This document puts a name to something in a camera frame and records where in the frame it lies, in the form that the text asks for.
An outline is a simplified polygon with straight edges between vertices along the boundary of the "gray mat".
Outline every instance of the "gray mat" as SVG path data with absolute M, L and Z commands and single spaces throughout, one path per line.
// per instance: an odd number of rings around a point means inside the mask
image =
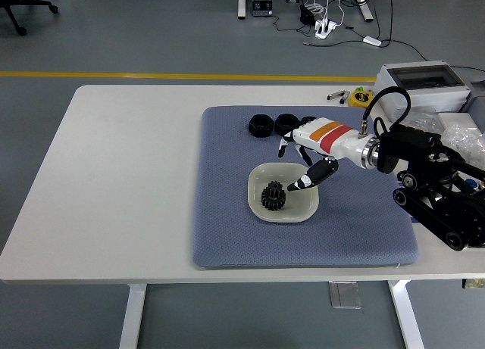
M 267 162 L 305 164 L 280 137 L 257 139 L 254 114 L 326 117 L 358 128 L 363 110 L 336 107 L 214 107 L 202 116 L 193 260 L 200 267 L 390 266 L 413 263 L 418 246 L 409 215 L 393 200 L 393 174 L 363 170 L 349 160 L 318 186 L 317 212 L 300 223 L 268 223 L 247 201 L 251 171 Z M 314 162 L 318 155 L 311 154 Z

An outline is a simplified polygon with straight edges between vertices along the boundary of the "office chair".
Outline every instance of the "office chair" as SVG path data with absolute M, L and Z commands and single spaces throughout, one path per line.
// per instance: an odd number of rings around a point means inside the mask
M 53 14 L 57 14 L 59 8 L 57 6 L 54 6 L 51 2 L 49 1 L 37 1 L 37 0 L 0 0 L 0 8 L 4 8 L 8 16 L 10 16 L 12 22 L 15 25 L 15 29 L 18 32 L 19 35 L 24 36 L 27 34 L 27 30 L 25 30 L 23 27 L 18 26 L 17 21 L 15 20 L 14 14 L 12 14 L 12 11 L 10 9 L 10 6 L 12 5 L 32 5 L 32 6 L 48 6 L 48 9 L 51 10 Z

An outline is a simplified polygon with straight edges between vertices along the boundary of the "gray floor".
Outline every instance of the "gray floor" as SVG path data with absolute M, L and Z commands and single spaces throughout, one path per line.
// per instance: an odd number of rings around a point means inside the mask
M 388 48 L 338 28 L 325 42 L 278 32 L 274 18 L 236 17 L 236 0 L 54 0 L 17 6 L 27 36 L 0 11 L 0 73 L 63 71 L 375 76 L 382 64 L 419 61 L 406 45 Z M 300 27 L 298 6 L 273 0 L 281 29 Z M 380 37 L 390 31 L 390 0 L 375 0 Z M 430 60 L 485 68 L 485 0 L 393 0 L 393 38 Z M 356 8 L 348 26 L 377 36 Z M 330 17 L 340 17 L 335 5 Z M 464 79 L 484 74 L 457 69 Z M 75 90 L 86 84 L 258 83 L 229 80 L 0 76 L 0 249 Z M 458 280 L 410 282 L 427 348 L 482 347 L 485 291 Z M 402 348 L 385 282 L 361 284 L 363 310 L 331 310 L 323 283 L 149 286 L 139 347 Z M 119 344 L 128 288 L 0 285 L 0 347 L 103 347 Z

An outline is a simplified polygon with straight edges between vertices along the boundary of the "black rubber ring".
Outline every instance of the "black rubber ring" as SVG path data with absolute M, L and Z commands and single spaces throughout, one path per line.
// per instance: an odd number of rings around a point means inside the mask
M 284 136 L 298 127 L 300 127 L 300 120 L 293 114 L 280 114 L 274 121 L 274 131 L 280 136 Z
M 248 129 L 254 137 L 259 139 L 269 137 L 273 132 L 274 121 L 267 114 L 255 114 L 249 121 Z
M 317 117 L 313 117 L 313 116 L 306 116 L 306 117 L 303 117 L 302 120 L 300 121 L 301 125 L 303 126 L 304 124 L 308 123 L 308 122 L 311 122 L 313 120 L 316 120 Z

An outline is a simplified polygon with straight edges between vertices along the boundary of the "white table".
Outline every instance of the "white table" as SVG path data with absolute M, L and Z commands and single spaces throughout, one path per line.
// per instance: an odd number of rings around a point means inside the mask
M 405 282 L 484 277 L 485 250 L 452 251 L 415 225 L 421 257 L 409 266 L 202 270 L 192 262 L 192 209 L 204 109 L 339 105 L 338 99 L 327 101 L 327 95 L 354 88 L 78 89 L 0 256 L 0 279 L 7 283 L 130 284 L 122 347 L 136 346 L 149 283 L 387 280 L 397 295 L 405 341 L 411 347 L 414 338 L 410 335 L 417 334 L 419 345 L 421 337 Z M 410 323 L 401 317 L 404 309 Z

